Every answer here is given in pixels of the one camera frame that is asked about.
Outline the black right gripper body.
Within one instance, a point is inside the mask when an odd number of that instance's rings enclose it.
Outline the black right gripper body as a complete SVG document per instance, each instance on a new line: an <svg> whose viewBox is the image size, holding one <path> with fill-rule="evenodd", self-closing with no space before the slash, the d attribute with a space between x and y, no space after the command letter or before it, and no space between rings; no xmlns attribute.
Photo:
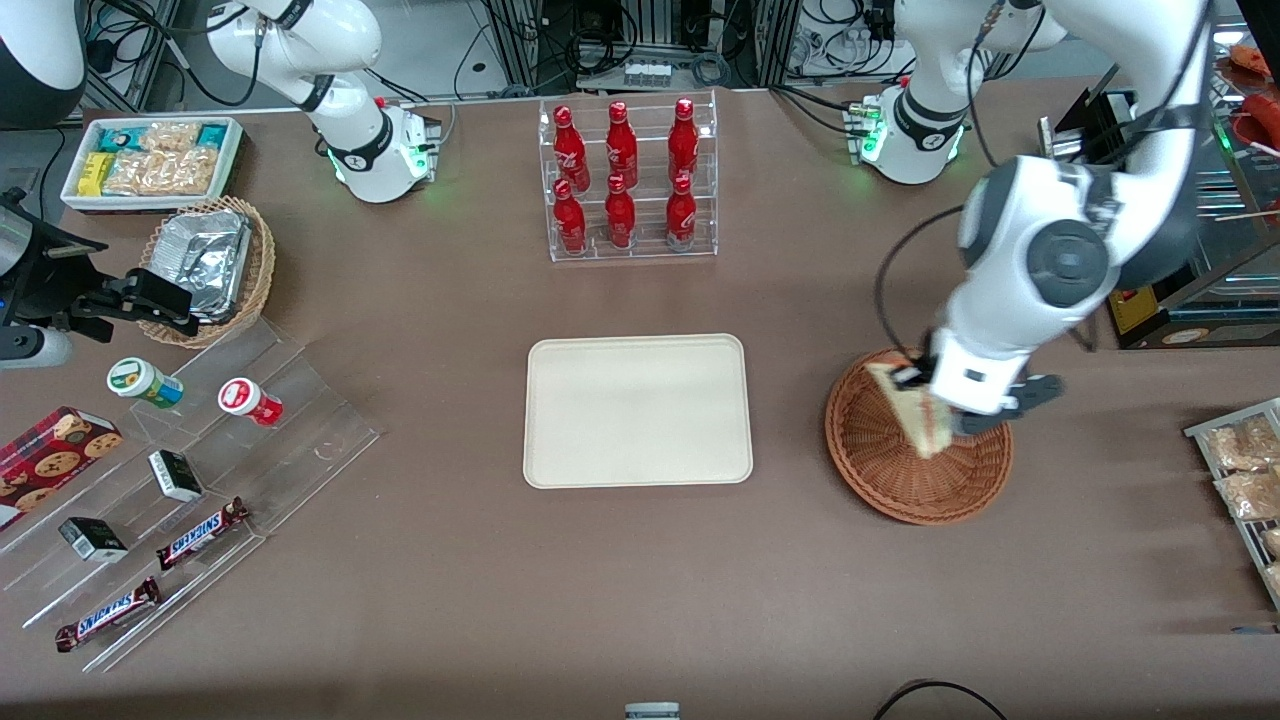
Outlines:
<svg viewBox="0 0 1280 720"><path fill-rule="evenodd" d="M3 324L41 323L64 313L102 281L90 256L108 243L69 233L3 193Z"/></svg>

